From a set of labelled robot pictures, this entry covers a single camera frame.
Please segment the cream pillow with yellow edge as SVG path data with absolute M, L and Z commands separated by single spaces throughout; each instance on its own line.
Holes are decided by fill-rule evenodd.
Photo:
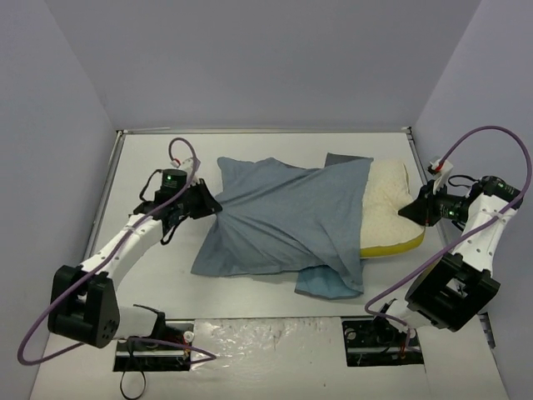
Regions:
M 426 229 L 398 215 L 412 201 L 409 175 L 402 161 L 371 163 L 362 199 L 361 258 L 395 256 L 421 245 Z

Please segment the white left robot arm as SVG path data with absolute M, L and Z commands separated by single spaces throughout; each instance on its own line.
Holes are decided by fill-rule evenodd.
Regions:
M 181 169 L 160 172 L 161 185 L 151 200 L 141 197 L 127 224 L 99 252 L 76 267 L 62 266 L 52 283 L 50 333 L 104 348 L 111 341 L 137 337 L 148 348 L 167 338 L 164 312 L 148 306 L 122 306 L 117 289 L 152 247 L 168 244 L 188 218 L 217 214 L 222 205 L 205 181 Z

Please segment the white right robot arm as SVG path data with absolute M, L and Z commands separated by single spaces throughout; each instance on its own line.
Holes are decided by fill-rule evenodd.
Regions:
M 417 199 L 404 206 L 399 216 L 432 227 L 442 218 L 451 220 L 468 238 L 447 251 L 421 273 L 402 300 L 386 303 L 371 320 L 371 338 L 388 344 L 408 328 L 434 326 L 459 331 L 497 294 L 500 284 L 492 277 L 493 258 L 507 223 L 518 209 L 501 209 L 516 198 L 519 190 L 498 177 L 476 181 L 464 197 L 438 191 L 431 182 Z

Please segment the blue striped pillowcase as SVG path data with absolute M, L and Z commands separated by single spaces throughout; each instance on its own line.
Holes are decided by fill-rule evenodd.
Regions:
M 297 293 L 361 296 L 362 199 L 371 163 L 356 157 L 298 168 L 272 157 L 218 158 L 222 210 L 191 272 L 217 278 L 296 272 Z

